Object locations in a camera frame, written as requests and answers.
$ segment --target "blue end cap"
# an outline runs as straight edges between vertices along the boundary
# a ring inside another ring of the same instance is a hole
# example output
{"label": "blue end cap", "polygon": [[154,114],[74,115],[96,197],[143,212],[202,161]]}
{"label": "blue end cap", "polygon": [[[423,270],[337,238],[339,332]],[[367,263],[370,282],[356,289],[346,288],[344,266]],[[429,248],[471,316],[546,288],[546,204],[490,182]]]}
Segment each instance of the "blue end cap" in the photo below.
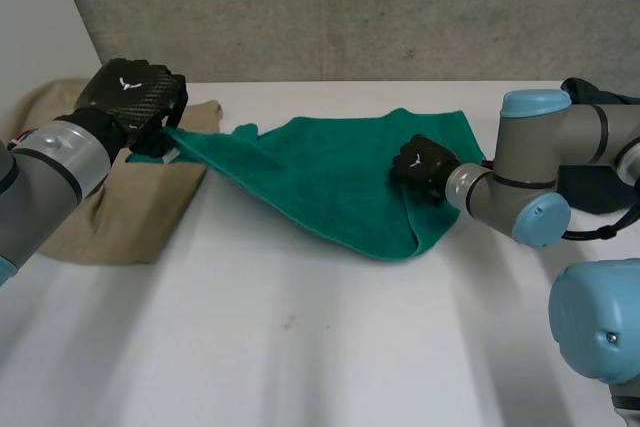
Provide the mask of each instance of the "blue end cap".
{"label": "blue end cap", "polygon": [[548,192],[529,202],[518,214],[511,236],[539,249],[560,240],[569,227],[571,208],[560,194]]}
{"label": "blue end cap", "polygon": [[571,97],[564,90],[515,90],[504,96],[501,117],[519,119],[551,114],[571,105]]}
{"label": "blue end cap", "polygon": [[2,286],[7,280],[18,273],[18,269],[15,265],[9,262],[4,257],[0,257],[0,286]]}
{"label": "blue end cap", "polygon": [[577,373],[607,384],[640,375],[640,259],[581,262],[556,279],[551,333]]}

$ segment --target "green towel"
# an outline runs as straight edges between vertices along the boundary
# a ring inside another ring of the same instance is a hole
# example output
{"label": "green towel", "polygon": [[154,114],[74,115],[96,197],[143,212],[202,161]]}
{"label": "green towel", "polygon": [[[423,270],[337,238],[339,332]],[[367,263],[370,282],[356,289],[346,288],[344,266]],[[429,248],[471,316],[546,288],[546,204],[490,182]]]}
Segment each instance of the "green towel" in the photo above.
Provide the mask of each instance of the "green towel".
{"label": "green towel", "polygon": [[206,164],[320,237],[383,260],[425,252],[458,217],[448,204],[425,204],[390,180],[400,147],[420,133],[462,162],[483,158],[462,112],[297,117],[262,135],[255,124],[231,135],[168,133],[181,152],[177,161]]}

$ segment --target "white table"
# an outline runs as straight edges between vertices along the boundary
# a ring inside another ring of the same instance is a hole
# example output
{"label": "white table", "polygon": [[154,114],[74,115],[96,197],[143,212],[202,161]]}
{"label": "white table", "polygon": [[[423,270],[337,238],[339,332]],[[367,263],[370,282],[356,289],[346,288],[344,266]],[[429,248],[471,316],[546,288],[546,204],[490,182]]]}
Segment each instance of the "white table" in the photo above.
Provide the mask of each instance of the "white table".
{"label": "white table", "polygon": [[[556,82],[196,84],[223,130],[297,115],[462,109],[488,156],[505,92]],[[603,219],[574,216],[574,227]],[[637,228],[543,252],[470,219],[425,255],[371,261],[208,173],[162,259],[34,257],[0,291],[6,427],[621,426],[551,338],[552,279],[638,254]]]}

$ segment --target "beige cloth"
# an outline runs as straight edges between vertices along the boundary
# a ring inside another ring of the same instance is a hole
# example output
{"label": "beige cloth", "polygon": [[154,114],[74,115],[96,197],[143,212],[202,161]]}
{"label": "beige cloth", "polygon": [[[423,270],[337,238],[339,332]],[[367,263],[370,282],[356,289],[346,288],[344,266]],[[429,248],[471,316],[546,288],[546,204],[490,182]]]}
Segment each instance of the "beige cloth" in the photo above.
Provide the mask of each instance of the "beige cloth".
{"label": "beige cloth", "polygon": [[[69,114],[86,80],[51,82],[24,96],[0,123],[5,142],[28,129]],[[216,101],[188,107],[185,130],[217,132],[222,111]],[[40,248],[79,264],[152,262],[162,252],[191,202],[205,167],[200,164],[127,164],[118,155],[100,191],[86,199]]]}

